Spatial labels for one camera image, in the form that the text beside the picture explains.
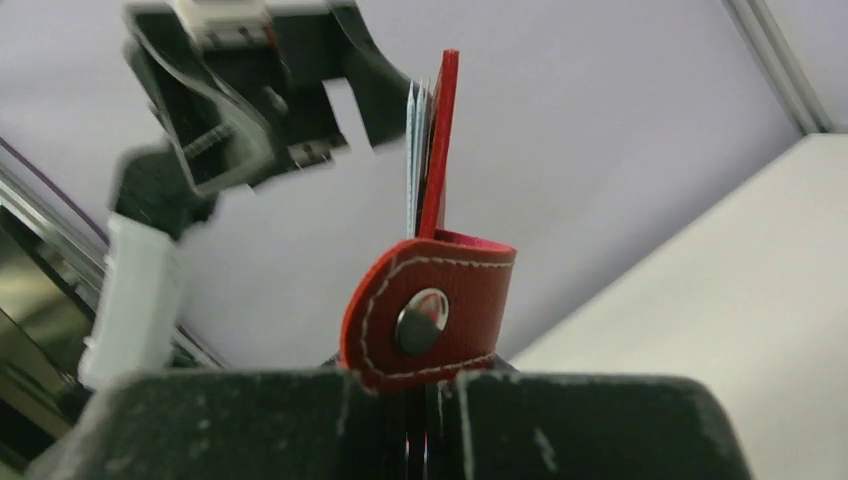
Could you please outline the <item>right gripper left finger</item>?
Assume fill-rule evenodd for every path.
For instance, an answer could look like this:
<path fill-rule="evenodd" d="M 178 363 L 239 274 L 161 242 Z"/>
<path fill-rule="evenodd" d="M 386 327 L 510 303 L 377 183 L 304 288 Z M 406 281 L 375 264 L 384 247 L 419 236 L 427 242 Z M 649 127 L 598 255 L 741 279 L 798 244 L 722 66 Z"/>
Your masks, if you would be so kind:
<path fill-rule="evenodd" d="M 338 367 L 172 370 L 95 393 L 30 479 L 403 479 L 402 411 Z"/>

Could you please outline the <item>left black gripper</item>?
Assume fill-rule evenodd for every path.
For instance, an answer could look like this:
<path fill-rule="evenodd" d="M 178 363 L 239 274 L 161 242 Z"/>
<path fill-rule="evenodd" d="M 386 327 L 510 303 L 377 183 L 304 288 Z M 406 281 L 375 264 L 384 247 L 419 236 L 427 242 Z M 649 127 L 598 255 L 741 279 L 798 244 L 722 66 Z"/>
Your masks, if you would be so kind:
<path fill-rule="evenodd" d="M 165 139 L 128 154 L 125 188 L 211 198 L 330 161 L 348 143 L 325 85 L 345 77 L 373 147 L 406 128 L 410 78 L 353 1 L 132 4 L 125 55 Z"/>

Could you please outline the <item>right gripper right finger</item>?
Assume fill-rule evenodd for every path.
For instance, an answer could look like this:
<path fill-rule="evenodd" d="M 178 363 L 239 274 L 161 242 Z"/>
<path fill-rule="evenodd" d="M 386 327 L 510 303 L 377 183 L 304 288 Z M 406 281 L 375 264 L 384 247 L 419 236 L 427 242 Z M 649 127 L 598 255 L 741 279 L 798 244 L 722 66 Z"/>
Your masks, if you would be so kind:
<path fill-rule="evenodd" d="M 436 479 L 748 479 L 720 402 L 649 374 L 464 369 L 423 380 Z"/>

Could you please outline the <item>red leather card holder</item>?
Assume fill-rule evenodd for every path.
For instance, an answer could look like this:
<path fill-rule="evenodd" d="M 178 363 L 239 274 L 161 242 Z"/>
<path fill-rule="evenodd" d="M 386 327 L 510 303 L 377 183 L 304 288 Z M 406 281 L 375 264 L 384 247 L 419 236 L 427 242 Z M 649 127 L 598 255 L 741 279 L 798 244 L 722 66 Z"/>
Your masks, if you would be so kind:
<path fill-rule="evenodd" d="M 449 380 L 495 362 L 516 251 L 443 227 L 459 59 L 456 50 L 442 56 L 418 231 L 374 263 L 341 329 L 341 365 L 373 391 Z"/>

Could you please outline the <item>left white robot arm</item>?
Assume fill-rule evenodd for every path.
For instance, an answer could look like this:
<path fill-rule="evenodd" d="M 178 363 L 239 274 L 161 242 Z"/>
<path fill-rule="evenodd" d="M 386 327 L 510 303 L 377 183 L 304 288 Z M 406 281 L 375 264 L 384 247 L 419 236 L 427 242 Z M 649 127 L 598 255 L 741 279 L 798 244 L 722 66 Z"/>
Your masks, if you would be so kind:
<path fill-rule="evenodd" d="M 129 152 L 118 172 L 78 367 L 91 390 L 170 362 L 186 281 L 180 240 L 222 192 L 328 163 L 346 146 L 326 82 L 348 82 L 372 146 L 404 134 L 410 84 L 352 1 L 135 3 L 125 21 L 127 63 L 165 139 Z"/>

